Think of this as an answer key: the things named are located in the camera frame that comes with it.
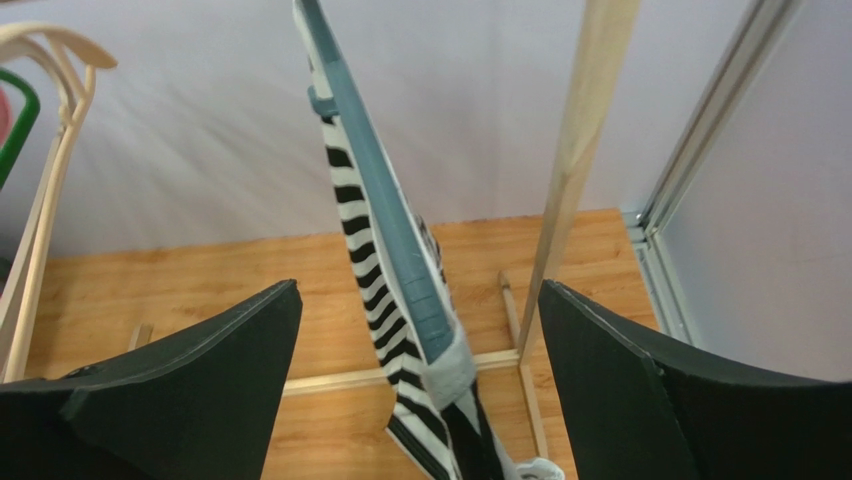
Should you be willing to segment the green plastic hanger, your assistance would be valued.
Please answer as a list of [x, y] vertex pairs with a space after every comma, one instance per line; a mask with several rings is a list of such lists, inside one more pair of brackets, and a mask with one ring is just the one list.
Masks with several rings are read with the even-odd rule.
[[10, 135], [1, 144], [1, 187], [4, 187], [39, 116], [41, 102], [34, 88], [26, 80], [6, 68], [1, 69], [1, 82], [17, 89], [24, 98], [23, 107], [19, 114], [14, 116]]

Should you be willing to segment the light wooden hanger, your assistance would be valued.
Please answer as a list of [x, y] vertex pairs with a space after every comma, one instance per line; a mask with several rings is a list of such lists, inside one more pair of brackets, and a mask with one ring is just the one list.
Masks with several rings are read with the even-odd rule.
[[28, 57], [51, 78], [59, 97], [57, 133], [1, 296], [1, 381], [23, 378], [55, 217], [70, 160], [95, 97], [99, 70], [116, 58], [69, 28], [27, 21], [1, 27], [1, 61]]

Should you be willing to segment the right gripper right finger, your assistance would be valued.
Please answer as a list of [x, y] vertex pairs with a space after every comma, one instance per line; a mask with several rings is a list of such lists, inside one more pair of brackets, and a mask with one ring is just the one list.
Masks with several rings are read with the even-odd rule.
[[851, 385], [750, 366], [547, 280], [538, 307], [582, 479], [847, 479]]

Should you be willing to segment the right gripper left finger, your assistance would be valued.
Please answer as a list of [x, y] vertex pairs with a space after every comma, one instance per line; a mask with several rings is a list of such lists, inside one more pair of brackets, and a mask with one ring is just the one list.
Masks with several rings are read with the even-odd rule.
[[1, 388], [5, 479], [258, 479], [298, 337], [295, 280], [133, 351]]

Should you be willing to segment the teal plastic hanger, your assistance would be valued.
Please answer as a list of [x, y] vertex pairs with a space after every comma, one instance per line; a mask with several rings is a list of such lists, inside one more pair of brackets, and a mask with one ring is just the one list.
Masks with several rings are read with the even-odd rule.
[[450, 309], [439, 293], [438, 270], [428, 259], [391, 162], [320, 4], [295, 1], [293, 8], [294, 19], [306, 36], [312, 65], [329, 84], [330, 92], [319, 96], [321, 106], [333, 107], [340, 116], [423, 356], [433, 364], [454, 339]]

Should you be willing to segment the pink plastic hanger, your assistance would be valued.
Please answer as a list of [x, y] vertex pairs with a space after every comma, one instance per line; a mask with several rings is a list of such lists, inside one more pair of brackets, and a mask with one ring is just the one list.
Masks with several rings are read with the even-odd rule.
[[14, 114], [10, 106], [9, 98], [6, 92], [0, 90], [0, 143], [3, 144], [12, 129], [14, 123]]

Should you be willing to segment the aluminium frame post right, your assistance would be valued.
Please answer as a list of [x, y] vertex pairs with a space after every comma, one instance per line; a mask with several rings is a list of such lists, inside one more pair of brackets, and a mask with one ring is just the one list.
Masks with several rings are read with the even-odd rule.
[[751, 1], [642, 210], [622, 218], [657, 325], [686, 344], [703, 346], [690, 319], [664, 233], [718, 135], [800, 8], [799, 1]]

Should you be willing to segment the wooden clothes rack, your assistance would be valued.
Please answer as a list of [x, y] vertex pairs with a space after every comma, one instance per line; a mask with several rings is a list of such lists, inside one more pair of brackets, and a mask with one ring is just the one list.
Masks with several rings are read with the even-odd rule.
[[[539, 456], [547, 456], [549, 452], [533, 375], [528, 365], [541, 335], [536, 301], [544, 279], [557, 275], [563, 263], [569, 232], [573, 227], [579, 201], [596, 156], [639, 10], [640, 4], [637, 1], [588, 1], [585, 4], [560, 127], [557, 155], [553, 163], [533, 272], [522, 314], [517, 313], [515, 309], [508, 278], [504, 273], [498, 276], [514, 346], [509, 350], [480, 355], [476, 359], [481, 368], [501, 368], [505, 365], [517, 368], [529, 425]], [[333, 107], [321, 106], [319, 96], [330, 92], [329, 84], [325, 76], [314, 68], [312, 62], [311, 67], [314, 84], [310, 96], [316, 114], [337, 115]], [[365, 198], [370, 206], [366, 187]], [[371, 209], [371, 224], [378, 237], [377, 243], [384, 246], [376, 227], [373, 208]], [[392, 282], [389, 287], [390, 294], [400, 310], [410, 318], [401, 296], [399, 282], [391, 268], [388, 252], [382, 257], [380, 265]]]

